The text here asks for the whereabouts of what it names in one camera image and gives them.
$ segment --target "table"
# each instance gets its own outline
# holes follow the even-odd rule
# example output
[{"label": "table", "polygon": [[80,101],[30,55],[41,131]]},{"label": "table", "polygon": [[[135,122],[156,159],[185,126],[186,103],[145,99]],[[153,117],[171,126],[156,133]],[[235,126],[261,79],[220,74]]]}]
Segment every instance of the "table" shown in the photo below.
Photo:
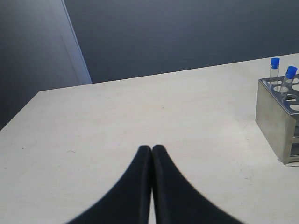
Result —
[{"label": "table", "polygon": [[[299,54],[280,58],[281,75],[299,67]],[[110,190],[142,144],[165,145],[189,182],[232,216],[298,223],[299,167],[280,163],[255,123],[257,80],[269,64],[39,92],[0,132],[0,223],[65,223]]]}]

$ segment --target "wall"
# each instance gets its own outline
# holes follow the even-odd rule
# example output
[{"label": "wall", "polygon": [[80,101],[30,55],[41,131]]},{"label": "wall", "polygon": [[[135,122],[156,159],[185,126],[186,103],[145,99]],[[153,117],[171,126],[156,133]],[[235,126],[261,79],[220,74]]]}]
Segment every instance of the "wall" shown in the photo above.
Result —
[{"label": "wall", "polygon": [[59,19],[48,0],[0,2],[0,126],[39,91],[82,84]]},{"label": "wall", "polygon": [[65,0],[93,82],[299,52],[297,0]]}]

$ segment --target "white table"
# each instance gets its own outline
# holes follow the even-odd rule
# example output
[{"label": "white table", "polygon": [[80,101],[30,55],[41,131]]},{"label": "white table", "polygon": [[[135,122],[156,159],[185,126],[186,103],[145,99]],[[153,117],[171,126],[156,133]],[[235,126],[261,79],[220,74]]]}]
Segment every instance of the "white table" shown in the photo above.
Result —
[{"label": "white table", "polygon": [[[280,74],[299,67],[282,56]],[[299,168],[255,123],[270,59],[39,92],[0,132],[0,223],[60,224],[99,200],[142,144],[163,144],[211,202],[253,224],[299,222]],[[151,211],[150,223],[155,223]]]}]

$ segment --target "metal test tube rack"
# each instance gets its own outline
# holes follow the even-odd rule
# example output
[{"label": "metal test tube rack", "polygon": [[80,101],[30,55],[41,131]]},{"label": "metal test tube rack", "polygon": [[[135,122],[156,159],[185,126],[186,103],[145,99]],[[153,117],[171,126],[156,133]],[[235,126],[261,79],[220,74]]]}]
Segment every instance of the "metal test tube rack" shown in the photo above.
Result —
[{"label": "metal test tube rack", "polygon": [[[276,156],[287,164],[299,161],[299,126],[296,126],[299,91],[291,88],[287,99],[282,100],[277,90],[283,79],[283,76],[278,77],[278,84],[270,84],[269,78],[258,80],[256,123]],[[299,90],[299,83],[293,82],[292,85]]]}]

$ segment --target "blue cap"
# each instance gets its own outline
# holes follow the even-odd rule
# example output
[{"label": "blue cap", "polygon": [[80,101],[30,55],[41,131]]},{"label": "blue cap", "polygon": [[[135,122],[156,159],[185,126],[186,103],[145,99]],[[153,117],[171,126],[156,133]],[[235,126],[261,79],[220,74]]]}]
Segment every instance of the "blue cap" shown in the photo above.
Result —
[{"label": "blue cap", "polygon": [[279,66],[279,58],[278,57],[271,58],[271,68],[277,69],[278,66]]},{"label": "blue cap", "polygon": [[297,72],[297,68],[294,66],[289,66],[288,70],[286,71],[285,77],[288,79],[293,79],[295,77],[295,74]]}]

